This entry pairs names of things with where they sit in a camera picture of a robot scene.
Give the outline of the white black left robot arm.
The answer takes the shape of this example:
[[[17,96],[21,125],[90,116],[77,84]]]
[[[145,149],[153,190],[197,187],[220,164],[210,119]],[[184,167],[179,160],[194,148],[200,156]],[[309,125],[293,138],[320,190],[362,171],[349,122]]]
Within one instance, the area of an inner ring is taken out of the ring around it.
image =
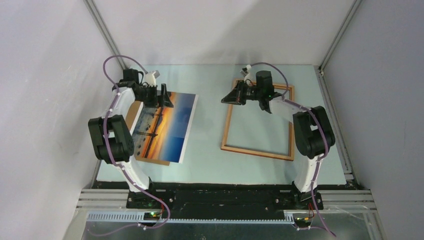
[[[153,208],[158,194],[149,188],[150,178],[137,164],[134,129],[126,123],[126,117],[134,102],[140,103],[140,110],[173,108],[166,84],[157,85],[158,70],[144,73],[133,68],[123,71],[123,79],[113,82],[114,96],[104,116],[88,121],[95,156],[106,164],[118,169],[129,186],[129,190],[140,193],[138,201],[145,208]]]

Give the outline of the sunset landscape photo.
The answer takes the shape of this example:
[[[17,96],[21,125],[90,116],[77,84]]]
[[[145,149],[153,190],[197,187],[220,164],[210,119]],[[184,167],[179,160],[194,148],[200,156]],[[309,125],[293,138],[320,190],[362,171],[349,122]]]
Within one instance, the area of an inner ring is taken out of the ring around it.
[[[171,92],[173,108],[147,108],[142,103],[132,132],[136,155],[182,163],[198,98],[197,94]]]

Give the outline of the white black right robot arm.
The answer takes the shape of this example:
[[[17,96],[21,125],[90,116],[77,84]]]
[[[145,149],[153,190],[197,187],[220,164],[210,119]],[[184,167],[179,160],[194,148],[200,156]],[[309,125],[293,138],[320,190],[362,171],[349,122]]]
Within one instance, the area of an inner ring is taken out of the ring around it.
[[[251,75],[248,68],[243,68],[242,73],[244,78],[235,82],[221,103],[244,106],[247,101],[256,101],[262,111],[278,115],[292,124],[295,146],[307,160],[294,179],[297,191],[291,194],[290,201],[295,208],[304,209],[311,202],[309,193],[314,193],[318,186],[321,162],[335,144],[326,109],[323,106],[306,107],[276,92],[272,73],[268,70],[256,72],[255,83],[251,84],[248,83]]]

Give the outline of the wooden picture frame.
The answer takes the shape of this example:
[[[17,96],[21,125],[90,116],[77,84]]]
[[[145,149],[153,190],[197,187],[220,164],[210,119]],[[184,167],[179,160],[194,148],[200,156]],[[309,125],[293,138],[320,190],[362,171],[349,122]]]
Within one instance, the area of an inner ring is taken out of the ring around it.
[[[261,110],[257,101],[230,104],[220,149],[292,162],[296,152],[294,127],[282,116]]]

